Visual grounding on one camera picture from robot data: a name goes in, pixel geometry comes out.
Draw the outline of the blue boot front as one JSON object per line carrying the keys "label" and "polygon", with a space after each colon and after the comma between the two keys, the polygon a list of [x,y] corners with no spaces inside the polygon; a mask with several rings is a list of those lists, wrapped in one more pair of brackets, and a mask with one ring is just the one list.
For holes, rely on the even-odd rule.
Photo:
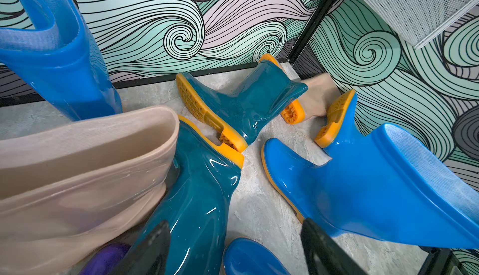
{"label": "blue boot front", "polygon": [[223,253],[226,275],[290,275],[281,261],[262,244],[236,238]]}

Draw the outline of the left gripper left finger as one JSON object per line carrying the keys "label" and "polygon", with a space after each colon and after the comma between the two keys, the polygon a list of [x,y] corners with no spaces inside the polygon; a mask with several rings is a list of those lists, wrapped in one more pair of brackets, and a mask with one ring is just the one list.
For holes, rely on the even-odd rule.
{"label": "left gripper left finger", "polygon": [[168,222],[162,220],[130,250],[109,275],[164,275],[171,234]]}

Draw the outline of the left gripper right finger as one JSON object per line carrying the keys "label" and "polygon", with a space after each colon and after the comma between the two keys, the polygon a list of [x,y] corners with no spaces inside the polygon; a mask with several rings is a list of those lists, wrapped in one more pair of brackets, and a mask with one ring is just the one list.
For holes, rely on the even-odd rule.
{"label": "left gripper right finger", "polygon": [[312,219],[301,229],[310,275],[366,275],[367,273]]}

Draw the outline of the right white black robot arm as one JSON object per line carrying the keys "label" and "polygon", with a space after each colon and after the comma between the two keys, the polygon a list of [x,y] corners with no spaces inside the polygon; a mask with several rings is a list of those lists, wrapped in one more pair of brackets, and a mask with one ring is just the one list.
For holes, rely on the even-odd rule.
{"label": "right white black robot arm", "polygon": [[465,258],[460,255],[470,255],[469,250],[433,248],[419,246],[428,255],[418,272],[419,275],[474,275]]}

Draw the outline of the blue boot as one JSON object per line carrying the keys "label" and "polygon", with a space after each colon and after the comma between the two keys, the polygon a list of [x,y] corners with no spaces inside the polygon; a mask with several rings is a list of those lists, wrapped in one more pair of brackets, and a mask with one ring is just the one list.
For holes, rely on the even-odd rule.
{"label": "blue boot", "polygon": [[34,29],[1,29],[1,63],[72,121],[120,114],[122,102],[73,0],[20,0]]}
{"label": "blue boot", "polygon": [[262,244],[236,238],[223,253],[226,275],[290,275],[281,261]]}
{"label": "blue boot", "polygon": [[354,233],[436,248],[479,246],[479,195],[404,129],[356,128],[354,90],[329,107],[315,141],[323,165],[276,138],[261,150],[264,170],[300,221],[313,220],[332,237]]}

